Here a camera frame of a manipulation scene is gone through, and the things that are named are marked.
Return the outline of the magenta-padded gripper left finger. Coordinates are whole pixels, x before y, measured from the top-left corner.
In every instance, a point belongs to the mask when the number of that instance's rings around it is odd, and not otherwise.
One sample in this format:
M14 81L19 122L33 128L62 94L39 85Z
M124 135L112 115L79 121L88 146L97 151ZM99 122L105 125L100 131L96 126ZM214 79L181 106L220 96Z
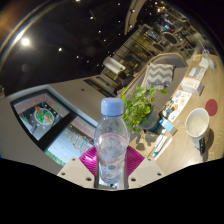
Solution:
M81 187L95 187L97 169L97 151L92 147L79 158L72 157L58 176Z

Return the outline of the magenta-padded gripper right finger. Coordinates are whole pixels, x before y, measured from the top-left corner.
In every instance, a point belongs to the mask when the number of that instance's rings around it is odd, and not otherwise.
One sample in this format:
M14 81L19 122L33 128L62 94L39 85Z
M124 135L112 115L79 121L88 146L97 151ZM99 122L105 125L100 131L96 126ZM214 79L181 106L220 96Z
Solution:
M134 148L128 147L126 154L128 188L140 188L164 176L153 158L145 158Z

